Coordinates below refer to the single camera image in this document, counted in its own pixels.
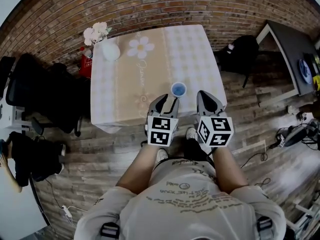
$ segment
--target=blue plate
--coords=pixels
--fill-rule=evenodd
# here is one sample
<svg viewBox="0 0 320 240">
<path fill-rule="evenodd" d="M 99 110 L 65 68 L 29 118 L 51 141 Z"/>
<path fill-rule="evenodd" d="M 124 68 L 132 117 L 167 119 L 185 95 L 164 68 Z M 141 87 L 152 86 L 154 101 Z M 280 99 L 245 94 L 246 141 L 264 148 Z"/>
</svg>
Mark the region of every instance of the blue plate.
<svg viewBox="0 0 320 240">
<path fill-rule="evenodd" d="M 300 73 L 303 80 L 307 84 L 311 85 L 312 84 L 311 71 L 310 71 L 310 68 L 308 67 L 308 64 L 303 59 L 299 60 L 299 69 L 300 69 Z"/>
</svg>

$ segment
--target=shoe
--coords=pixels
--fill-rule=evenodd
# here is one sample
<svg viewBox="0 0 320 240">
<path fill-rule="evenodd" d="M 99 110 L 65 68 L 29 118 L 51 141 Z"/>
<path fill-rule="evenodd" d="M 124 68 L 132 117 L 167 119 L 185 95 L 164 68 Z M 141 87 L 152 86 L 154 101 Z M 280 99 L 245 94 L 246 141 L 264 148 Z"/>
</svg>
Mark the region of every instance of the shoe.
<svg viewBox="0 0 320 240">
<path fill-rule="evenodd" d="M 186 130 L 185 137 L 187 140 L 195 139 L 196 141 L 198 141 L 198 133 L 194 127 L 190 127 L 188 128 L 188 130 Z"/>
<path fill-rule="evenodd" d="M 299 111 L 299 108 L 290 105 L 290 106 L 287 106 L 287 112 L 288 114 L 296 116 L 300 111 Z"/>
<path fill-rule="evenodd" d="M 65 168 L 65 164 L 64 163 L 60 163 L 61 164 L 61 170 L 58 173 L 55 173 L 55 175 L 59 175 Z"/>
<path fill-rule="evenodd" d="M 165 149 L 160 148 L 156 154 L 156 161 L 159 163 L 161 160 L 167 159 L 168 153 Z"/>
<path fill-rule="evenodd" d="M 66 155 L 67 146 L 65 144 L 61 144 L 61 145 L 62 145 L 61 156 L 64 157 Z"/>
</svg>

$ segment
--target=white flower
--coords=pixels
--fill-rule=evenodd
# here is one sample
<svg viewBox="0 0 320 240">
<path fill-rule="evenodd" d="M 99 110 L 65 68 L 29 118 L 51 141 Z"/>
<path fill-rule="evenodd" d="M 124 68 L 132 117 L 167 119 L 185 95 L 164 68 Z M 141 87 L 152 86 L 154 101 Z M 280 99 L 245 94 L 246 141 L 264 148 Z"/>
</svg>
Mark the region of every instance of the white flower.
<svg viewBox="0 0 320 240">
<path fill-rule="evenodd" d="M 84 44 L 85 44 L 86 46 L 91 46 L 91 45 L 92 45 L 92 41 L 91 41 L 90 39 L 85 39 L 85 40 L 84 40 Z"/>
<path fill-rule="evenodd" d="M 94 32 L 94 29 L 92 27 L 88 27 L 83 31 L 83 36 L 85 39 L 92 39 L 92 33 Z"/>
<path fill-rule="evenodd" d="M 140 40 L 133 39 L 129 42 L 129 45 L 132 47 L 126 53 L 128 56 L 137 55 L 139 59 L 144 59 L 147 56 L 147 51 L 152 51 L 155 48 L 153 43 L 148 43 L 149 38 L 143 36 Z"/>
<path fill-rule="evenodd" d="M 107 30 L 107 23 L 106 22 L 97 22 L 93 24 L 93 29 L 99 33 L 105 33 Z"/>
<path fill-rule="evenodd" d="M 91 34 L 91 39 L 98 41 L 101 36 L 101 33 L 99 33 L 96 29 Z"/>
</svg>

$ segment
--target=black cloth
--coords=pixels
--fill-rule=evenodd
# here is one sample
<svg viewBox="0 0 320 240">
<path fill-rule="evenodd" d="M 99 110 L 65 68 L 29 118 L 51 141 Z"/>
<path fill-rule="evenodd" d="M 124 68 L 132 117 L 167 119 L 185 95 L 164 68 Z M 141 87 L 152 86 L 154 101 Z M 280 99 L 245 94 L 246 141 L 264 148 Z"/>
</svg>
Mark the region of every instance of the black cloth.
<svg viewBox="0 0 320 240">
<path fill-rule="evenodd" d="M 15 179 L 19 186 L 27 186 L 30 175 L 38 182 L 60 172 L 59 154 L 62 147 L 59 144 L 47 140 L 37 142 L 15 131 L 9 137 L 12 141 L 11 155 L 15 161 Z"/>
<path fill-rule="evenodd" d="M 183 141 L 184 158 L 193 161 L 207 161 L 207 153 L 202 150 L 198 141 L 194 138 Z"/>
<path fill-rule="evenodd" d="M 212 165 L 213 168 L 215 168 L 215 164 L 212 161 L 212 159 L 208 156 L 208 154 L 206 152 L 204 152 L 202 150 L 199 142 L 196 141 L 194 138 L 184 139 L 183 143 L 182 143 L 182 150 L 183 150 L 183 157 L 171 156 L 166 159 L 163 159 L 155 166 L 154 169 L 156 169 L 158 167 L 158 165 L 160 165 L 161 163 L 163 163 L 167 160 L 173 160 L 173 159 L 187 159 L 187 160 L 191 160 L 191 161 L 206 161 L 210 165 Z"/>
</svg>

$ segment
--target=black chair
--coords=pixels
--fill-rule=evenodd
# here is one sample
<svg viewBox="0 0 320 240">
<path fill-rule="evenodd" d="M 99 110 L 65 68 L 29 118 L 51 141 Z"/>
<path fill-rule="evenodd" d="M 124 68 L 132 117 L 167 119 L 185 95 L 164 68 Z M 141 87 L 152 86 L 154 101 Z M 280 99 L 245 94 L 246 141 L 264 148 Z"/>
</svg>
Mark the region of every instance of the black chair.
<svg viewBox="0 0 320 240">
<path fill-rule="evenodd" d="M 4 56 L 0 60 L 0 98 L 4 97 L 4 90 L 7 84 L 8 76 L 16 58 Z"/>
<path fill-rule="evenodd" d="M 80 136 L 78 121 L 90 101 L 83 100 L 82 85 L 67 73 L 66 68 L 64 64 L 56 63 L 47 70 L 32 55 L 23 54 L 9 77 L 5 100 L 11 106 L 40 113 L 65 133 L 74 130 L 75 135 Z M 33 124 L 42 134 L 41 128 L 47 127 L 34 120 Z"/>
<path fill-rule="evenodd" d="M 216 53 L 222 71 L 234 72 L 245 75 L 242 88 L 245 88 L 251 68 L 259 53 L 259 45 L 252 35 L 243 35 L 233 43 L 234 48 L 228 46 Z"/>
</svg>

